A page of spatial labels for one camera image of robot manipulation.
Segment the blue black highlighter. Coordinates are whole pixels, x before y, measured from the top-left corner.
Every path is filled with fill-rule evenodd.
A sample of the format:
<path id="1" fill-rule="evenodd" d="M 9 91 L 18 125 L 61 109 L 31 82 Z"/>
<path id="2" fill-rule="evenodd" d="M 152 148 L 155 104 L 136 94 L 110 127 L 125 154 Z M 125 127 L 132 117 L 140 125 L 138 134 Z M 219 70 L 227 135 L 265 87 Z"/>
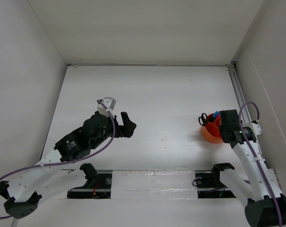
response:
<path id="1" fill-rule="evenodd" d="M 216 111 L 215 113 L 213 113 L 213 117 L 217 118 L 219 116 L 219 111 Z"/>

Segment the black handled scissors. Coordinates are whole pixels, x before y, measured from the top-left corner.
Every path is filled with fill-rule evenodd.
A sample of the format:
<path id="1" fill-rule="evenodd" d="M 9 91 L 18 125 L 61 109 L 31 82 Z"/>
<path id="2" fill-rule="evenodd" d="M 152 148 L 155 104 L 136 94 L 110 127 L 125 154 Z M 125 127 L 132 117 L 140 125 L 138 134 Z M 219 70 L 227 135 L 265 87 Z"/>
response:
<path id="1" fill-rule="evenodd" d="M 213 117 L 213 115 L 208 117 L 206 113 L 202 113 L 201 116 L 198 118 L 198 121 L 201 126 L 206 127 L 208 123 L 213 123 L 215 121 L 215 118 Z"/>

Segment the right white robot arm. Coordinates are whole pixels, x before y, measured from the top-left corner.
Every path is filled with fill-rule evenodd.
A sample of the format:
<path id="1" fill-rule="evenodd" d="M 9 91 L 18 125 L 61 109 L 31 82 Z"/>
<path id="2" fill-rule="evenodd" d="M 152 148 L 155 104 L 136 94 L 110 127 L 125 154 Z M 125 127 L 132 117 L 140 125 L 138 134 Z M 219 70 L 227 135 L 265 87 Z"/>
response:
<path id="1" fill-rule="evenodd" d="M 239 158 L 248 180 L 242 179 L 230 163 L 213 166 L 210 180 L 226 186 L 244 207 L 251 227 L 286 225 L 286 196 L 266 166 L 258 149 L 261 128 L 257 121 L 242 123 L 236 110 L 220 111 L 219 131 Z"/>

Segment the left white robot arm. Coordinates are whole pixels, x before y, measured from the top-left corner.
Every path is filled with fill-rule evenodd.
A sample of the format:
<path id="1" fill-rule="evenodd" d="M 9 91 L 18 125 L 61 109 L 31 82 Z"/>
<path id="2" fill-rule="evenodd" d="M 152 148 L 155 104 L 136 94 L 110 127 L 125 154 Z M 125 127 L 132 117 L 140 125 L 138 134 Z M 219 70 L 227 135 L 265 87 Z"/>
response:
<path id="1" fill-rule="evenodd" d="M 94 197 L 107 188 L 108 174 L 99 174 L 86 160 L 105 150 L 115 138 L 132 137 L 136 124 L 121 112 L 119 125 L 111 112 L 96 111 L 83 126 L 55 143 L 54 148 L 33 166 L 0 177 L 0 195 L 6 218 L 21 219 L 49 198 L 70 189 L 91 189 Z"/>

